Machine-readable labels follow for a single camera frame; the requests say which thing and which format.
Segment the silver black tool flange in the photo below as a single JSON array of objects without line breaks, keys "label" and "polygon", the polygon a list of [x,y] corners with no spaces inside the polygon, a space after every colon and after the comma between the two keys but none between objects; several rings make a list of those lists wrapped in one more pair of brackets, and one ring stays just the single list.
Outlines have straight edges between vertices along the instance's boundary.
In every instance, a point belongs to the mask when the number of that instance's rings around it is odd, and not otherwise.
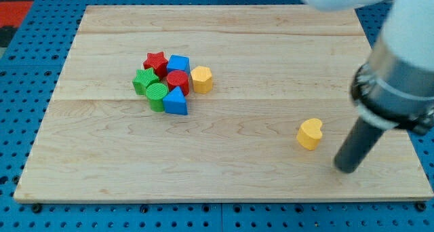
[{"label": "silver black tool flange", "polygon": [[372,48],[351,84],[358,124],[425,135],[433,129],[433,67],[398,56],[382,39]]}]

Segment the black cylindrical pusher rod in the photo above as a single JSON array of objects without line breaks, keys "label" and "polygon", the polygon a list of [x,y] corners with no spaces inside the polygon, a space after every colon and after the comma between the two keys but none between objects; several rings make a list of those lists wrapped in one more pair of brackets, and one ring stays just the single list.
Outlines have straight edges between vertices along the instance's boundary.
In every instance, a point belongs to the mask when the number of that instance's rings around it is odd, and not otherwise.
[{"label": "black cylindrical pusher rod", "polygon": [[335,167],[341,172],[353,173],[383,134],[384,130],[359,117],[334,157]]}]

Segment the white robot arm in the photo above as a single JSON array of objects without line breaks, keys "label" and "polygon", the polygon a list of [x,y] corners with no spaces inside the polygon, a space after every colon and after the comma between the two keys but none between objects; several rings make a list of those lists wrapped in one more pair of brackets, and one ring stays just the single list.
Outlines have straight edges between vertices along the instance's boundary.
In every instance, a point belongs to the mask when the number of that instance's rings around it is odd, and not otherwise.
[{"label": "white robot arm", "polygon": [[[324,12],[386,0],[302,0]],[[425,135],[433,128],[433,0],[389,0],[392,8],[350,87],[359,117],[334,157],[354,172],[387,130]]]}]

